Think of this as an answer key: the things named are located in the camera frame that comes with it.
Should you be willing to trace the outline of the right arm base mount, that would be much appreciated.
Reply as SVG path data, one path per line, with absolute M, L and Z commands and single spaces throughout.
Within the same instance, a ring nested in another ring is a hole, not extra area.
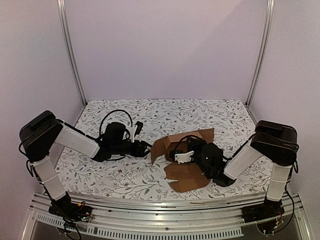
M 264 198 L 262 203 L 241 208 L 241 217 L 245 223 L 274 218 L 285 213 L 282 200 L 269 200 Z

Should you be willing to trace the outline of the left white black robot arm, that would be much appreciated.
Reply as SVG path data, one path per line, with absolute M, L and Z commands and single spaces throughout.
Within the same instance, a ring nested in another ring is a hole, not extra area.
M 61 145 L 76 151 L 96 162 L 112 161 L 117 155 L 142 158 L 148 155 L 152 145 L 137 140 L 144 124 L 129 119 L 127 127 L 120 122 L 111 122 L 98 128 L 98 137 L 92 137 L 67 122 L 56 118 L 49 110 L 42 112 L 19 131 L 19 151 L 27 157 L 31 176 L 36 176 L 49 198 L 55 202 L 55 209 L 63 216 L 74 213 L 74 205 L 65 199 L 67 191 L 62 186 L 50 158 L 53 145 Z

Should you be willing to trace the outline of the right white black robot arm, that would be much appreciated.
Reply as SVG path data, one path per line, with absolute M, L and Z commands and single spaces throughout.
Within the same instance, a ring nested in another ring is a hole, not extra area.
M 272 171 L 264 203 L 258 213 L 269 218 L 278 210 L 292 169 L 297 170 L 298 133 L 289 125 L 260 120 L 254 133 L 231 156 L 214 143 L 188 134 L 169 151 L 178 164 L 196 163 L 202 174 L 220 187 L 232 185 L 236 179 L 261 157 L 272 161 Z

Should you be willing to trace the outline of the brown cardboard box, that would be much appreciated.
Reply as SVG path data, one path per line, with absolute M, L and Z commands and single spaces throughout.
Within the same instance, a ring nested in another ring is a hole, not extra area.
M 177 193 L 186 193 L 206 187 L 210 180 L 205 177 L 200 167 L 195 163 L 199 148 L 191 147 L 190 140 L 211 143 L 214 139 L 214 129 L 198 129 L 195 131 L 168 135 L 157 139 L 150 150 L 151 163 L 159 157 L 165 157 L 169 165 L 164 167 L 169 186 Z

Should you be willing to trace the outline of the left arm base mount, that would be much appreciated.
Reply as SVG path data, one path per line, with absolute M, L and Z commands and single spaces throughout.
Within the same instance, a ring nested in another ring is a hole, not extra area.
M 88 222 L 92 216 L 93 208 L 85 201 L 73 203 L 68 194 L 59 200 L 52 200 L 48 212 L 72 222 Z

